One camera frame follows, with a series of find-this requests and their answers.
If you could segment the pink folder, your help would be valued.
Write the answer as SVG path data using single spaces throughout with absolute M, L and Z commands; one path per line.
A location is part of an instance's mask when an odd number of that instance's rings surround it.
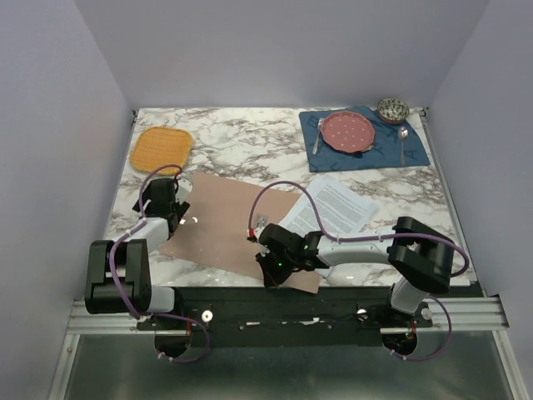
M 262 270 L 255 259 L 259 247 L 247 241 L 249 212 L 261 190 L 251 183 L 193 173 L 184 223 L 159 247 L 159 252 L 263 284 Z

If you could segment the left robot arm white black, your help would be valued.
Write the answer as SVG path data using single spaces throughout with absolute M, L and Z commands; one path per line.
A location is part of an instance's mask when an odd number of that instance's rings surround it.
M 155 313 L 167 329 L 183 323 L 177 291 L 152 285 L 149 255 L 172 238 L 190 207 L 191 192 L 192 183 L 183 178 L 145 182 L 132 207 L 139 213 L 137 224 L 90 245 L 84 298 L 89 313 L 130 313 L 135 318 Z

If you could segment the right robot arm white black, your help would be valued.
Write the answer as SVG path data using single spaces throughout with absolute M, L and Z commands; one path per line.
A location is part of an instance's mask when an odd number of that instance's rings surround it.
M 351 263 L 394 267 L 401 279 L 392 286 L 383 316 L 395 327 L 411 320 L 427 296 L 449 292 L 453 258 L 459 251 L 451 239 L 412 217 L 399 217 L 390 231 L 353 239 L 330 238 L 321 231 L 300 236 L 273 223 L 256 229 L 250 239 L 259 247 L 256 261 L 267 288 L 301 271 Z

